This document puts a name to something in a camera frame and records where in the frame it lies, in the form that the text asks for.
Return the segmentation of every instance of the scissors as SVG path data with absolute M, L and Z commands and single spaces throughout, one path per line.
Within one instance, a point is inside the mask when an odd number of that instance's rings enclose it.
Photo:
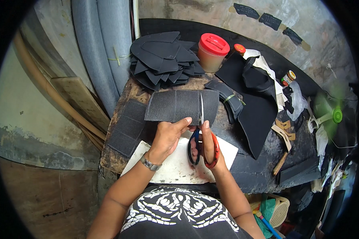
M 203 98 L 202 98 L 202 93 L 200 93 L 200 106 L 199 106 L 199 127 L 193 132 L 193 134 L 191 135 L 190 137 L 190 140 L 189 140 L 189 143 L 187 144 L 187 156 L 190 160 L 190 162 L 193 164 L 193 165 L 197 165 L 198 162 L 199 162 L 199 156 L 201 155 L 201 146 L 199 144 L 199 130 L 200 130 L 200 127 L 201 125 L 203 124 L 204 122 L 204 111 L 203 111 Z M 217 161 L 218 161 L 218 158 L 219 158 L 219 143 L 217 141 L 217 137 L 211 133 L 211 136 L 213 138 L 213 143 L 214 143 L 214 160 L 211 164 L 209 164 L 206 159 L 204 158 L 204 163 L 206 165 L 207 168 L 213 168 L 216 164 L 217 164 Z M 195 142 L 196 142 L 196 149 L 198 151 L 198 154 L 197 154 L 197 159 L 196 161 L 194 162 L 193 160 L 193 156 L 192 156 L 192 152 L 191 152 L 191 140 L 195 138 Z

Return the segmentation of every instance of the woman's right hand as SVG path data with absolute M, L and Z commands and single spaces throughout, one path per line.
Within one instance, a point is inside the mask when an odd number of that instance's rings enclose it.
M 201 156 L 204 157 L 204 159 L 206 159 L 206 161 L 211 164 L 213 162 L 214 159 L 214 142 L 213 142 L 213 138 L 211 136 L 212 132 L 209 126 L 209 121 L 206 120 L 202 125 L 201 125 L 201 131 L 202 134 L 199 135 L 199 140 L 202 141 L 202 143 L 200 144 L 201 147 Z M 197 155 L 198 155 L 198 151 L 196 149 L 196 142 L 195 139 L 192 138 L 192 140 L 190 141 L 191 144 L 191 152 L 192 152 L 192 156 L 193 156 L 193 160 L 195 161 L 197 159 Z M 217 164 L 215 165 L 215 167 L 221 167 L 224 166 L 226 167 L 226 163 L 225 163 L 225 158 L 222 154 L 222 152 L 219 152 L 219 159 Z

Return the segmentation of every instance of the gray pipe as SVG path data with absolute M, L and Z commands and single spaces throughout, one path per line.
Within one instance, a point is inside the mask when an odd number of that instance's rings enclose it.
M 109 59 L 119 59 L 109 60 L 109 65 L 121 95 L 129 79 L 132 45 L 129 0 L 100 0 L 97 7 L 106 54 Z
M 72 14 L 86 70 L 106 112 L 112 117 L 120 94 L 107 60 L 96 0 L 72 0 Z

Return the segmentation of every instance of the red scissor handle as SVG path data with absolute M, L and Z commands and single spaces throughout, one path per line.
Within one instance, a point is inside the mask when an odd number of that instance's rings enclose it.
M 204 162 L 205 162 L 205 166 L 208 168 L 208 169 L 212 169 L 214 168 L 214 166 L 217 164 L 218 162 L 218 159 L 219 159 L 219 143 L 218 143 L 218 140 L 217 140 L 217 137 L 211 133 L 211 137 L 213 138 L 213 143 L 214 143 L 214 159 L 212 161 L 211 164 L 209 164 L 206 159 L 204 158 Z

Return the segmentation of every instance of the woman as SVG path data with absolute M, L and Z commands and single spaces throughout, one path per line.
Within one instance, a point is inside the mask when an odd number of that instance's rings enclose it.
M 181 134 L 196 129 L 189 127 L 191 120 L 187 117 L 176 123 L 158 124 L 149 151 L 105 195 L 88 238 L 264 238 L 249 202 L 226 167 L 222 152 L 211 169 L 222 204 L 215 198 L 184 189 L 145 189 L 155 166 L 172 154 Z M 201 130 L 201 155 L 211 163 L 214 143 L 209 121 L 203 123 Z M 191 145 L 196 158 L 195 142 Z

